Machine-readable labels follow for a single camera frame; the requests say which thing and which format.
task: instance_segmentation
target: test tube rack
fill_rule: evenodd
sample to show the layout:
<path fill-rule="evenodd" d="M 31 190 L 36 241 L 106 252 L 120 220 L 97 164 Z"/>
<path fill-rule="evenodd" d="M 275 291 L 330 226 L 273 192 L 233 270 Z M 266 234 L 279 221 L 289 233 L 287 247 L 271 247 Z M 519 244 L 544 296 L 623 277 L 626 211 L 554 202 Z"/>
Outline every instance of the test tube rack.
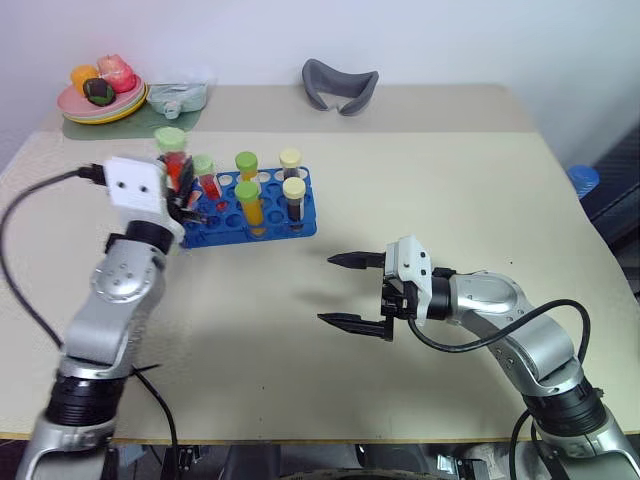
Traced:
<path fill-rule="evenodd" d="M 282 170 L 279 168 L 259 170 L 258 178 L 262 188 L 260 199 L 264 223 L 258 226 L 249 226 L 242 213 L 240 202 L 235 197 L 234 189 L 240 179 L 240 173 L 223 172 L 218 174 L 222 197 L 219 200 L 209 200 L 204 193 L 200 196 L 194 210 L 205 215 L 207 223 L 185 223 L 185 238 L 182 246 L 184 248 L 199 248 L 310 237 L 316 233 L 317 227 L 309 170 L 301 167 L 300 177 L 307 185 L 304 196 L 304 217 L 300 222 L 292 222 L 287 216 L 287 203 L 282 193 Z M 194 190 L 202 191 L 197 180 L 194 182 Z M 264 228 L 265 232 L 260 236 L 253 235 L 252 229 L 258 228 Z"/>

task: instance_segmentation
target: pink plate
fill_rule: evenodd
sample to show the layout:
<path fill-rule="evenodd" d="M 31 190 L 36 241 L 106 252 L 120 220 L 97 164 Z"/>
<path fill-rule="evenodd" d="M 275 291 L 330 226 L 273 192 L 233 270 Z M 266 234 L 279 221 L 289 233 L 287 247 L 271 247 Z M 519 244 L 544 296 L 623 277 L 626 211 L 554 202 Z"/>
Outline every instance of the pink plate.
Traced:
<path fill-rule="evenodd" d="M 107 115 L 125 107 L 140 95 L 144 83 L 136 75 L 136 85 L 128 92 L 116 94 L 116 101 L 106 107 L 99 107 L 80 95 L 73 85 L 68 86 L 58 96 L 58 108 L 72 117 L 95 117 Z"/>

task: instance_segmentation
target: stacked plates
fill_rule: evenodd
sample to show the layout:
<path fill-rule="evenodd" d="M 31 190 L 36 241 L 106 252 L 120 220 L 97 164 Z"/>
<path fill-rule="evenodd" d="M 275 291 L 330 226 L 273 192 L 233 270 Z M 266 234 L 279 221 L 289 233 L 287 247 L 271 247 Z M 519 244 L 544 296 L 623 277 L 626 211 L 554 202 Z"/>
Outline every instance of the stacked plates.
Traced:
<path fill-rule="evenodd" d="M 71 85 L 58 96 L 58 108 L 66 118 L 76 123 L 99 125 L 131 115 L 144 104 L 147 93 L 147 86 L 136 76 L 135 87 L 128 92 L 118 93 L 111 105 L 99 107 L 80 95 Z"/>

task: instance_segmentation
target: beige table surface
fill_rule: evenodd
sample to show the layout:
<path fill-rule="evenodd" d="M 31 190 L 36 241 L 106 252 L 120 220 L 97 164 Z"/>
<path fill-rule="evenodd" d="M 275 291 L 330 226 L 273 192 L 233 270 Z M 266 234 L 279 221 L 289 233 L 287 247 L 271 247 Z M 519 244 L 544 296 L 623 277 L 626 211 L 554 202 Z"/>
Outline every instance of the beige table surface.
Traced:
<path fill-rule="evenodd" d="M 221 170 L 241 150 L 263 167 L 298 147 L 314 186 L 318 232 L 304 239 L 180 251 L 152 314 L 139 364 L 173 409 L 184 442 L 457 441 L 507 437 L 524 405 L 488 351 L 443 354 L 403 322 L 393 343 L 329 327 L 317 312 L 379 319 L 380 276 L 325 258 L 382 251 L 415 233 L 434 265 L 487 268 L 533 304 L 573 298 L 593 328 L 585 368 L 625 431 L 640 430 L 640 309 L 531 122 L 496 86 L 380 88 L 361 116 L 317 112 L 292 87 L 218 87 L 190 152 Z M 150 139 L 65 139 L 54 115 L 0 178 L 0 207 L 33 182 L 113 154 L 156 154 Z M 7 251 L 19 283 L 63 332 L 84 301 L 107 235 L 121 231 L 104 189 L 73 179 L 25 202 Z M 0 434 L 28 435 L 45 405 L 57 352 L 3 285 Z M 553 312 L 577 343 L 578 316 Z M 473 337 L 432 322 L 443 342 Z M 117 436 L 169 433 L 136 381 Z"/>

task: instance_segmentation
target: red liquid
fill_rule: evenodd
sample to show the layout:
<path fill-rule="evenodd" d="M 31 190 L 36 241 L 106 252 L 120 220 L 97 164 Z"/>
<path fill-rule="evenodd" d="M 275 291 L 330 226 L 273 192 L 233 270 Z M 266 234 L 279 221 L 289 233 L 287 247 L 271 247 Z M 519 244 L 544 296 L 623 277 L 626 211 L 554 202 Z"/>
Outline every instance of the red liquid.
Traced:
<path fill-rule="evenodd" d="M 167 166 L 167 175 L 171 178 L 171 185 L 177 192 L 180 189 L 180 173 L 187 156 L 184 152 L 170 152 L 165 154 L 164 163 Z"/>
<path fill-rule="evenodd" d="M 200 186 L 209 200 L 217 200 L 222 196 L 222 188 L 220 188 L 218 179 L 212 174 L 202 175 Z"/>

